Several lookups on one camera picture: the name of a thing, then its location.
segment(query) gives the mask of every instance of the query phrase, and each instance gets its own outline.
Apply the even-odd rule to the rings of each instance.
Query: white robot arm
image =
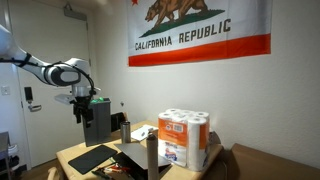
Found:
[[[77,122],[81,122],[82,117],[86,125],[90,126],[93,114],[88,106],[97,89],[89,76],[87,61],[72,58],[53,64],[43,62],[17,46],[11,33],[0,25],[0,63],[13,63],[48,85],[72,86],[72,96],[69,96],[68,101],[74,105]]]

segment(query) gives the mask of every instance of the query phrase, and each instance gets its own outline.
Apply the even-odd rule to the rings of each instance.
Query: thermos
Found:
[[[158,138],[151,132],[147,137],[148,180],[158,180]]]
[[[131,143],[131,128],[129,121],[124,121],[120,123],[120,133],[122,144]]]

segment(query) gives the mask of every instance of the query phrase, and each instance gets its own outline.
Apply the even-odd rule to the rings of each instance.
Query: tablet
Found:
[[[81,174],[86,174],[102,162],[117,154],[117,151],[105,145],[100,145],[81,156],[70,160],[68,164]]]

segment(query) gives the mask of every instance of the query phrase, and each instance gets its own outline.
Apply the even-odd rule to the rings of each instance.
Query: california republic flag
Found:
[[[272,0],[127,0],[129,66],[270,54]]]

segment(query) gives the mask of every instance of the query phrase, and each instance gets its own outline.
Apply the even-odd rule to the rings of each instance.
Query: gray wall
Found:
[[[320,168],[320,1],[273,1],[271,55],[153,67],[128,67],[126,1],[107,2],[95,36],[112,112],[138,122],[168,108],[207,111],[225,148],[237,142]]]
[[[0,13],[1,13],[0,24],[3,25],[3,26],[6,24],[5,16],[4,16],[4,11],[5,11],[4,1],[1,0],[1,1],[0,1]]]

